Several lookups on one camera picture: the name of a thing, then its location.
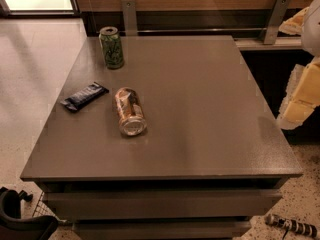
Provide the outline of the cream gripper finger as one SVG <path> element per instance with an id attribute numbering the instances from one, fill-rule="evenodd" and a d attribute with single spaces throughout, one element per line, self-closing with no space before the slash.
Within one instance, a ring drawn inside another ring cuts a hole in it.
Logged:
<path id="1" fill-rule="evenodd" d="M 304 17 L 307 11 L 308 7 L 300 10 L 288 20 L 283 21 L 279 26 L 279 31 L 288 35 L 300 35 L 302 32 Z"/>
<path id="2" fill-rule="evenodd" d="M 320 66 L 310 63 L 307 66 L 296 64 L 292 70 L 277 116 L 281 129 L 293 130 L 320 105 Z"/>

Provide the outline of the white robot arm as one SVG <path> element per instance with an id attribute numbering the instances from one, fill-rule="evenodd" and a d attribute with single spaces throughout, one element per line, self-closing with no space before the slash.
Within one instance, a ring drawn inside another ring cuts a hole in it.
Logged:
<path id="1" fill-rule="evenodd" d="M 279 30 L 289 35 L 300 35 L 304 51 L 313 56 L 306 66 L 296 64 L 291 71 L 286 96 L 277 116 L 281 129 L 293 130 L 320 105 L 320 0 L 284 21 Z"/>

